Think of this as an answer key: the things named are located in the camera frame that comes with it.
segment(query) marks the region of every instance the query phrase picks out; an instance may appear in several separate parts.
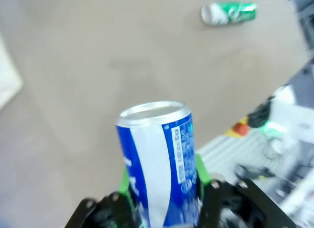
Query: can lying on floor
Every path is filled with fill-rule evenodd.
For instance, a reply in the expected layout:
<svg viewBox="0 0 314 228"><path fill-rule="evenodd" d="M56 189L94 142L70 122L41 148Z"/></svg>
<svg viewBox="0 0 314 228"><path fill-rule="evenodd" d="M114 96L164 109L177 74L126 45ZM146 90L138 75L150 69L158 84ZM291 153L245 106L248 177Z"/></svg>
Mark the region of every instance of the can lying on floor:
<svg viewBox="0 0 314 228"><path fill-rule="evenodd" d="M203 6L201 17L207 25L225 25L256 18L256 4L251 2L213 2Z"/></svg>
<svg viewBox="0 0 314 228"><path fill-rule="evenodd" d="M116 126L146 225L193 224L198 199L190 108L172 101L142 104L122 112Z"/></svg>

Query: green can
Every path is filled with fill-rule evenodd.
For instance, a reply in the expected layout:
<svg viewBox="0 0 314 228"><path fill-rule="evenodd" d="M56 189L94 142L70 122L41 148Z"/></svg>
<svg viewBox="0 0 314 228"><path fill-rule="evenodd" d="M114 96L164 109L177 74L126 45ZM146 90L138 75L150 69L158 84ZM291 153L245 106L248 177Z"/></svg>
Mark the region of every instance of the green can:
<svg viewBox="0 0 314 228"><path fill-rule="evenodd" d="M201 16L207 25L225 25L253 20L256 10L251 2L213 2L202 8Z"/></svg>

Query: black bracket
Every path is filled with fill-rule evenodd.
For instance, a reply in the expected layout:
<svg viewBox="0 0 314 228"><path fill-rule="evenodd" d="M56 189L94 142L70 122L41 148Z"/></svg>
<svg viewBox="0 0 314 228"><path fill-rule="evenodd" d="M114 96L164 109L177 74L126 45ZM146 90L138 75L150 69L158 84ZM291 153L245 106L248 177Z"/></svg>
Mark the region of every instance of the black bracket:
<svg viewBox="0 0 314 228"><path fill-rule="evenodd" d="M141 224L139 213L133 209L130 198L114 192L100 202L83 199L65 228L139 228Z"/></svg>
<svg viewBox="0 0 314 228"><path fill-rule="evenodd" d="M223 208L229 208L248 228L296 228L275 202L249 179L235 186L218 180L207 184L197 228L219 227Z"/></svg>

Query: can rim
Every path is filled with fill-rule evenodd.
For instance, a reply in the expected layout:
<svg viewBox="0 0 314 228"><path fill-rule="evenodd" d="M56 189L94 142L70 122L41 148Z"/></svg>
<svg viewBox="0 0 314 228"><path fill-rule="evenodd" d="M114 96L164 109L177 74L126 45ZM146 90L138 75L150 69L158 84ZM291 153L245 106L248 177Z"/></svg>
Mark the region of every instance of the can rim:
<svg viewBox="0 0 314 228"><path fill-rule="evenodd" d="M149 117L140 117L133 119L131 115L138 114L141 112L149 112L150 110L156 110L158 108L168 108L169 112L166 111L165 114L157 114ZM122 127L131 126L144 126L144 125L154 125L154 124L166 124L189 115L191 110L189 107L182 102L178 101L158 101L151 102L133 106L122 111L117 119L116 125Z"/></svg>

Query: blue and white can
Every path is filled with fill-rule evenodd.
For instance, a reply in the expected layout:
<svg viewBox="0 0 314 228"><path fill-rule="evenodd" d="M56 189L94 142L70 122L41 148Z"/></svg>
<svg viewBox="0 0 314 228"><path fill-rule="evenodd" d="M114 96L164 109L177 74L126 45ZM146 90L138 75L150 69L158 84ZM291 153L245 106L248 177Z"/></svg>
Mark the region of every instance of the blue and white can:
<svg viewBox="0 0 314 228"><path fill-rule="evenodd" d="M195 224L197 171L190 108L173 101L142 104L122 112L116 126L146 225Z"/></svg>

